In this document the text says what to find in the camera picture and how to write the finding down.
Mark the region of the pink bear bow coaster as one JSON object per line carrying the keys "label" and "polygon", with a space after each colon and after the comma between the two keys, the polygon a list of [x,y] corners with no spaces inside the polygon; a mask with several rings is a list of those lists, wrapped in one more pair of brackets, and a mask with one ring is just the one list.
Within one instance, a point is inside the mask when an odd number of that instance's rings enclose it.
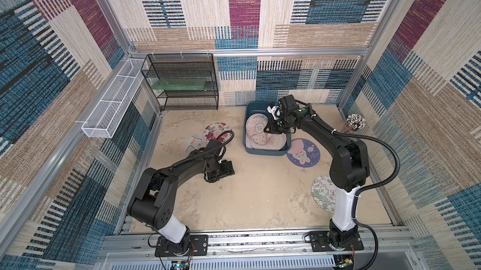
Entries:
{"label": "pink bear bow coaster", "polygon": [[245,137],[246,147],[254,150],[279,151],[287,142],[285,135],[270,133],[262,133],[260,135],[254,134],[253,138],[248,134],[245,134]]}

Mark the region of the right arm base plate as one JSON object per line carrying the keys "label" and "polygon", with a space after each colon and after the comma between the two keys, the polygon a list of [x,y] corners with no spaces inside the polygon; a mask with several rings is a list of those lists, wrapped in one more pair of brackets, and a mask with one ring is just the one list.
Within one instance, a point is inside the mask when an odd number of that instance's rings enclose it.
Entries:
{"label": "right arm base plate", "polygon": [[344,232],[335,229],[308,232],[303,239],[313,252],[362,251],[365,248],[357,228]]}

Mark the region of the white colourful doodle coaster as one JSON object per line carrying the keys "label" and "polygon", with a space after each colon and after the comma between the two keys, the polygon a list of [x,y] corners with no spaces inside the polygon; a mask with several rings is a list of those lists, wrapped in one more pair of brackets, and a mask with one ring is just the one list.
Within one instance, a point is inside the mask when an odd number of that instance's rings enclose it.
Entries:
{"label": "white colourful doodle coaster", "polygon": [[264,131],[268,117],[262,113],[251,115],[246,122],[246,135],[250,144],[266,145],[270,136]]}

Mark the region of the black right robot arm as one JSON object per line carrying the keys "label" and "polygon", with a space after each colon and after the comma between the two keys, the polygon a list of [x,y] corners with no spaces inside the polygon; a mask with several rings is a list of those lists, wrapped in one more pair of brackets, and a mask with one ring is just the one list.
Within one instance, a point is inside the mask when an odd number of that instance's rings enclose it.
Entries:
{"label": "black right robot arm", "polygon": [[[331,156],[329,177],[336,186],[334,215],[329,231],[323,237],[333,251],[354,244],[362,223],[357,220],[357,205],[363,192],[385,186],[397,177],[401,163],[398,154],[386,142],[375,137],[338,132],[314,111],[309,103],[292,95],[282,97],[267,108],[271,115],[264,131],[270,134],[292,134],[302,130],[312,136]],[[370,164],[366,141],[385,147],[395,162],[393,173],[381,182],[367,185]]]}

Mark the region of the white green floral coaster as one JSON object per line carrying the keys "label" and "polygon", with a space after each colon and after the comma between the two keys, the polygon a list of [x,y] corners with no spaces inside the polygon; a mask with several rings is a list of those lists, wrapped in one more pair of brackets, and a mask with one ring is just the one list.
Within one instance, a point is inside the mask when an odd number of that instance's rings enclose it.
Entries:
{"label": "white green floral coaster", "polygon": [[328,175],[321,175],[314,179],[311,194],[317,205],[330,214],[334,213],[336,202],[336,186]]}

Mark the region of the red rose floral coaster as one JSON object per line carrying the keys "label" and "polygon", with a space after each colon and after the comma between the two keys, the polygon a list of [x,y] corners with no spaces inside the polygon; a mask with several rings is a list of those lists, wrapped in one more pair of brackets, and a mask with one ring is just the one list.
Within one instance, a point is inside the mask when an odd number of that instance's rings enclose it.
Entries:
{"label": "red rose floral coaster", "polygon": [[211,139],[217,139],[220,134],[229,130],[232,130],[232,128],[228,124],[224,122],[214,122],[204,128],[202,138],[208,143]]}

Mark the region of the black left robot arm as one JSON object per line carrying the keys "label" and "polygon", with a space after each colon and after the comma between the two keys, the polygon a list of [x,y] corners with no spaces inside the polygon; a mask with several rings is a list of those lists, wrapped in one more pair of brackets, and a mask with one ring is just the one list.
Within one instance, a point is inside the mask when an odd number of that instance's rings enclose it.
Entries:
{"label": "black left robot arm", "polygon": [[224,160],[226,145],[234,139],[228,130],[209,140],[206,147],[194,150],[188,157],[171,166],[148,168],[142,173],[127,207],[127,214],[146,224],[167,241],[185,245],[190,231],[174,216],[178,188],[191,178],[202,174],[208,183],[216,183],[235,174],[231,161]]}

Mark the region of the white cat coaster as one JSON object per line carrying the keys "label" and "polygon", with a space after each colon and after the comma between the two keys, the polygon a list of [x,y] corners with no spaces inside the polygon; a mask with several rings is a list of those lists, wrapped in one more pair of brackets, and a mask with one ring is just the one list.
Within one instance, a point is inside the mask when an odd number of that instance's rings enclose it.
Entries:
{"label": "white cat coaster", "polygon": [[187,141],[184,144],[184,152],[186,156],[188,156],[191,152],[194,150],[198,150],[200,148],[203,148],[207,145],[205,142],[203,136],[201,134],[195,134],[187,139]]}

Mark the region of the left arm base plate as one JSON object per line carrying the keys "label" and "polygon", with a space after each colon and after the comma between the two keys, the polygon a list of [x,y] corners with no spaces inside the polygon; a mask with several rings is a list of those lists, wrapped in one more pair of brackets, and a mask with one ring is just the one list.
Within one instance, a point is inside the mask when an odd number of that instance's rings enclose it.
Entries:
{"label": "left arm base plate", "polygon": [[159,237],[155,246],[155,257],[206,256],[209,236],[194,234],[184,237],[180,243],[174,243],[165,237]]}

